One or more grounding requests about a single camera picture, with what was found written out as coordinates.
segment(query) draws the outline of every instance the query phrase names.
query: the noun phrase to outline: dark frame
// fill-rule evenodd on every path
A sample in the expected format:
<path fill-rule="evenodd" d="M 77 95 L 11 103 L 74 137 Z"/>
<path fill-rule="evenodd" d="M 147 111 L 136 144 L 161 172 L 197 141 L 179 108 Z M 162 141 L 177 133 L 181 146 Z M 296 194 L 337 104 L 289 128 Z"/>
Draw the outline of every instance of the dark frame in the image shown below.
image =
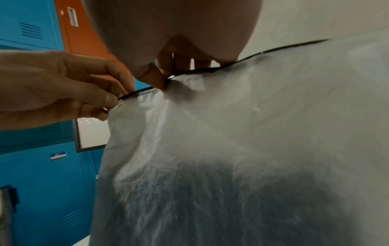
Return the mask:
<path fill-rule="evenodd" d="M 316 40 L 316 41 L 310 41 L 310 42 L 299 43 L 299 44 L 283 46 L 283 47 L 279 47 L 279 48 L 275 48 L 275 49 L 270 49 L 270 50 L 267 50 L 267 51 L 259 52 L 257 54 L 252 55 L 252 56 L 248 56 L 248 57 L 246 57 L 246 58 L 244 58 L 244 59 L 242 59 L 240 61 L 237 61 L 235 63 L 232 63 L 230 65 L 226 65 L 226 66 L 223 66 L 223 67 L 201 68 L 201 69 L 191 70 L 189 72 L 185 72 L 185 73 L 182 73 L 182 74 L 173 75 L 173 76 L 169 77 L 167 79 L 167 83 L 169 83 L 172 79 L 174 79 L 177 76 L 197 74 L 197 73 L 214 73 L 214 72 L 216 72 L 219 69 L 223 69 L 223 68 L 226 68 L 228 66 L 232 66 L 232 65 L 234 65 L 236 63 L 245 61 L 245 60 L 250 59 L 250 58 L 252 58 L 254 56 L 258 56 L 258 55 L 261 55 L 261 54 L 278 51 L 278 50 L 281 50 L 281 49 L 288 49 L 288 48 L 294 48 L 294 47 L 305 46 L 305 45 L 313 45 L 313 44 L 321 43 L 321 42 L 324 42 L 324 41 L 327 41 L 327 40 L 328 39 Z M 143 95 L 144 92 L 146 92 L 148 90 L 153 90 L 153 89 L 154 89 L 153 87 L 147 87 L 147 88 L 144 88 L 144 89 L 141 89 L 141 90 L 137 90 L 137 91 L 134 91 L 134 92 L 128 93 L 127 95 L 122 96 L 121 98 L 119 98 L 119 100 L 126 100 L 126 99 L 130 99 L 130 98 L 134 98 L 134 97 L 137 97 L 139 95 Z M 77 153 L 78 152 L 89 151 L 89 150 L 101 149 L 101 148 L 105 147 L 105 144 L 104 144 L 104 145 L 93 146 L 93 147 L 88 147 L 88 148 L 81 148 L 80 138 L 79 138 L 79 133 L 78 133 L 77 120 L 73 120 L 73 137 L 74 137 L 74 142 L 76 144 L 76 152 Z"/>

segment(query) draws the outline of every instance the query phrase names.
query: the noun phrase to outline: label sticker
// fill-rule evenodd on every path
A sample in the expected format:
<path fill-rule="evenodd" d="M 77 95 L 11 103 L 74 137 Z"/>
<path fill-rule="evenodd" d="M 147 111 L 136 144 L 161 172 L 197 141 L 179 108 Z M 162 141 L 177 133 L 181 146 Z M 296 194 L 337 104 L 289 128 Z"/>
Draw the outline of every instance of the label sticker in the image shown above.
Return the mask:
<path fill-rule="evenodd" d="M 52 154 L 50 155 L 50 160 L 58 160 L 66 157 L 66 153 Z"/>

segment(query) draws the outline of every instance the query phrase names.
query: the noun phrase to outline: plastic bag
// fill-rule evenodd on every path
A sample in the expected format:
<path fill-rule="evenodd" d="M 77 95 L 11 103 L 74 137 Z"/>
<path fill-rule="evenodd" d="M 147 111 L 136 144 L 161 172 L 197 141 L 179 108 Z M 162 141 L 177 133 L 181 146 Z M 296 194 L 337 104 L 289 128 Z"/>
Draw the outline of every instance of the plastic bag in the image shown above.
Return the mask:
<path fill-rule="evenodd" d="M 109 113 L 92 246 L 389 245 L 389 30 L 171 78 Z"/>

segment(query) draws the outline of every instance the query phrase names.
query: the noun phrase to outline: white wall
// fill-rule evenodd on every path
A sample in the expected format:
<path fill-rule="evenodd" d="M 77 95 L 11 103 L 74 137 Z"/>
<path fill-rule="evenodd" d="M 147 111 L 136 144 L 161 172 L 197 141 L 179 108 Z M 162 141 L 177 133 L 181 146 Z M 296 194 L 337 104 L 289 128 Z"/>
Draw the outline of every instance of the white wall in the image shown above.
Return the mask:
<path fill-rule="evenodd" d="M 389 0 L 263 0 L 256 29 L 240 55 L 389 27 Z"/>

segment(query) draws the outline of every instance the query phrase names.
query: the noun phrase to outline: whiteboard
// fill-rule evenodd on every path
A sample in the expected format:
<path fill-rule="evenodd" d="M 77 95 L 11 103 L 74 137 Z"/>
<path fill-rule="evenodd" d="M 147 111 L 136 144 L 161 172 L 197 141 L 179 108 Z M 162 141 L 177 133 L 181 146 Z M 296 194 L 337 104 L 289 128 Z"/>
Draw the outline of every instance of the whiteboard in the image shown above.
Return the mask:
<path fill-rule="evenodd" d="M 108 122 L 96 118 L 80 118 L 76 120 L 77 151 L 102 148 L 107 144 L 109 136 Z"/>

